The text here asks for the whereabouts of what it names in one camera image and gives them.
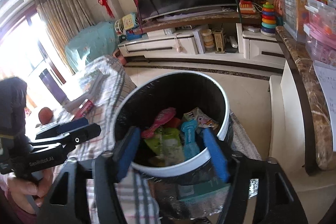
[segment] stacking ring toy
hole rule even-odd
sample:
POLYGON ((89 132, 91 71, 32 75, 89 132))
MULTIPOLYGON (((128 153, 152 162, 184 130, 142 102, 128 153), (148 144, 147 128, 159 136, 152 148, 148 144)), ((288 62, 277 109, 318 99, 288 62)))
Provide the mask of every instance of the stacking ring toy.
POLYGON ((262 15, 262 18, 268 19, 268 20, 276 20, 275 16, 262 15))
POLYGON ((266 18, 263 18, 262 21, 263 21, 264 23, 271 24, 271 25, 277 23, 276 20, 269 20, 269 19, 266 19, 266 18))
POLYGON ((274 12, 274 9, 269 9, 269 8, 263 8, 262 9, 263 12, 274 12))
POLYGON ((263 7, 267 9, 274 9, 274 6, 269 2, 266 2, 266 4, 264 4, 263 7))
POLYGON ((277 26, 276 24, 267 24, 265 22, 262 22, 261 25, 268 29, 275 29, 275 27, 277 26))
POLYGON ((268 29, 268 28, 265 28, 265 27, 261 27, 261 30, 263 32, 267 32, 267 33, 275 33, 275 29, 268 29))
POLYGON ((262 14, 266 15, 266 16, 275 16, 275 12, 265 12, 265 11, 263 11, 262 14))

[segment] tv stand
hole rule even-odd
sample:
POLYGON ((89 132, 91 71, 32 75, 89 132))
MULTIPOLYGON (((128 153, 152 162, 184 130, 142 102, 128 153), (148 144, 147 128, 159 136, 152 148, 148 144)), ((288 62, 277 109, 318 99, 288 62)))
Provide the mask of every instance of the tv stand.
POLYGON ((236 53, 218 54, 213 49, 200 54, 193 30, 178 31, 176 38, 174 34, 151 38, 144 35, 134 41, 124 41, 118 47, 128 62, 193 62, 282 73, 285 58, 276 39, 260 32, 243 31, 241 25, 237 25, 238 51, 236 53), (182 47, 182 51, 177 51, 178 45, 182 47))
MULTIPOLYGON (((243 18, 243 24, 258 24, 261 23, 261 16, 259 14, 253 15, 241 15, 243 18)), ((167 28, 176 28, 185 25, 203 25, 203 24, 213 24, 213 23, 240 23, 239 14, 237 12, 227 12, 219 14, 208 14, 202 16, 187 17, 175 20, 169 20, 164 22, 159 22, 156 19, 152 21, 145 22, 142 25, 142 30, 144 33, 157 31, 167 28)), ((135 34, 141 34, 140 28, 134 30, 135 34)))

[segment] green packet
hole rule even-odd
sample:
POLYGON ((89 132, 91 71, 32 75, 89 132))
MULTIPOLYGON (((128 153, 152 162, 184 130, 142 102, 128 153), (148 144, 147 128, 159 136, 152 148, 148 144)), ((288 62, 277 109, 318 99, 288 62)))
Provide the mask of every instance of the green packet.
POLYGON ((158 128, 150 139, 144 139, 147 146, 165 165, 170 166, 184 161, 183 148, 180 140, 180 131, 177 128, 158 128))
POLYGON ((162 156, 162 134, 163 128, 159 127, 157 130, 154 131, 155 135, 150 139, 144 139, 147 146, 157 155, 162 156))
POLYGON ((184 162, 184 153, 177 128, 165 128, 162 135, 162 150, 166 166, 184 162))

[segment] drawer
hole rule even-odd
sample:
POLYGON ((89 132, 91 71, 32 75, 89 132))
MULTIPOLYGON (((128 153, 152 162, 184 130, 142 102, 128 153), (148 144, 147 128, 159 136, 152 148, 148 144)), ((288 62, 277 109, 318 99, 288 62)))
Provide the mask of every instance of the drawer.
POLYGON ((164 57, 165 55, 194 55, 198 54, 193 37, 179 38, 182 51, 177 52, 177 44, 174 39, 140 42, 131 45, 120 45, 123 56, 145 56, 148 58, 164 57))
POLYGON ((267 63, 285 64, 285 57, 277 42, 250 39, 250 59, 267 63))

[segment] pink container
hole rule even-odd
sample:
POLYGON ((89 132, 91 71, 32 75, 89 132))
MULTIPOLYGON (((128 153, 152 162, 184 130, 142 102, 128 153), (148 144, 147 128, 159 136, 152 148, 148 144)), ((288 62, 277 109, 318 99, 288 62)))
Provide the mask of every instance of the pink container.
POLYGON ((306 49, 311 59, 336 68, 336 37, 327 36, 308 24, 310 29, 306 49))

